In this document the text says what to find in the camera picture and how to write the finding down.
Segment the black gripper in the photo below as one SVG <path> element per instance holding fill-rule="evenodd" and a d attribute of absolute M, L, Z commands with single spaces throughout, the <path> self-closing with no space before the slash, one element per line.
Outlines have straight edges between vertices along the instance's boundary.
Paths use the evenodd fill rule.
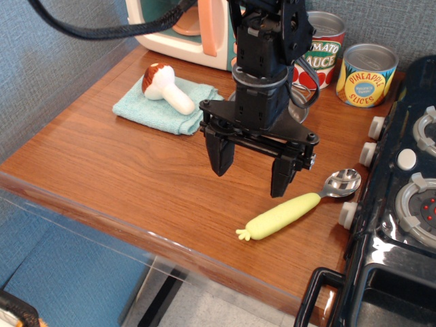
<path fill-rule="evenodd" d="M 296 170 L 311 169 L 318 136 L 302 125 L 319 93 L 297 95 L 292 70 L 256 78 L 241 67 L 232 70 L 236 90 L 227 101 L 203 100 L 201 130 L 211 168 L 223 176 L 234 162 L 235 145 L 276 158 L 270 195 L 282 197 Z"/>

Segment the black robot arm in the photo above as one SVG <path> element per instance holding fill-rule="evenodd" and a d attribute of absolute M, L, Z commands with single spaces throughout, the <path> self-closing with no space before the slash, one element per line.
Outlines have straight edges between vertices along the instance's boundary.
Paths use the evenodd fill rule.
<path fill-rule="evenodd" d="M 236 145 L 274 157 L 270 194 L 281 197 L 297 171 L 311 168 L 320 141 L 289 113 L 294 65 L 319 81 L 303 57 L 315 28 L 304 1 L 230 1 L 229 9 L 236 35 L 234 99 L 200 102 L 200 129 L 217 176 L 232 165 Z"/>

